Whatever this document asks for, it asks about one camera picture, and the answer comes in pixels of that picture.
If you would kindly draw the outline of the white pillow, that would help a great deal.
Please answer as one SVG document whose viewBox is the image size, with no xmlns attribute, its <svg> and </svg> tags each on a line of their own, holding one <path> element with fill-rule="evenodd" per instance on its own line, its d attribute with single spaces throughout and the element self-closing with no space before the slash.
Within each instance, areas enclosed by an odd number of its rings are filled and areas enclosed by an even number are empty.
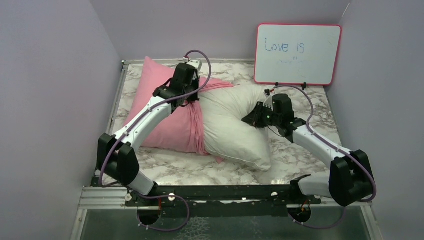
<svg viewBox="0 0 424 240">
<path fill-rule="evenodd" d="M 200 107 L 206 152 L 232 163 L 268 171 L 272 160 L 268 131 L 242 121 L 265 99 L 264 90 L 258 85 L 202 92 Z"/>
</svg>

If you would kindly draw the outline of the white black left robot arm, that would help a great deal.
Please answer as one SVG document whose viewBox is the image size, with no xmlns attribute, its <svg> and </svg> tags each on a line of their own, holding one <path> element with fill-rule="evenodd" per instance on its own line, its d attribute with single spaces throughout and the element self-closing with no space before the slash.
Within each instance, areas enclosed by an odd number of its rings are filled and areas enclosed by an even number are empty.
<svg viewBox="0 0 424 240">
<path fill-rule="evenodd" d="M 144 205 L 155 203 L 155 182 L 141 172 L 135 151 L 177 108 L 199 99 L 201 67 L 202 62 L 197 59 L 179 63 L 173 76 L 154 90 L 136 117 L 113 135 L 104 133 L 99 138 L 96 168 L 100 171 L 100 179 L 106 174 L 138 192 L 138 199 Z"/>
</svg>

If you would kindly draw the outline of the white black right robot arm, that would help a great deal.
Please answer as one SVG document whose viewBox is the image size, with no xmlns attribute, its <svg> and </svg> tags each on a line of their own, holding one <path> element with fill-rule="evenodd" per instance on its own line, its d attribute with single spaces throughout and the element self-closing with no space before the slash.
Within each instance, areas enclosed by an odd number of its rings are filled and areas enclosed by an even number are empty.
<svg viewBox="0 0 424 240">
<path fill-rule="evenodd" d="M 376 193 L 368 156 L 351 151 L 317 133 L 307 121 L 295 117 L 287 94 L 269 96 L 258 102 L 242 121 L 255 128 L 275 127 L 289 142 L 303 147 L 323 162 L 330 172 L 298 177 L 290 182 L 289 199 L 300 204 L 308 196 L 332 198 L 342 207 L 365 202 Z"/>
</svg>

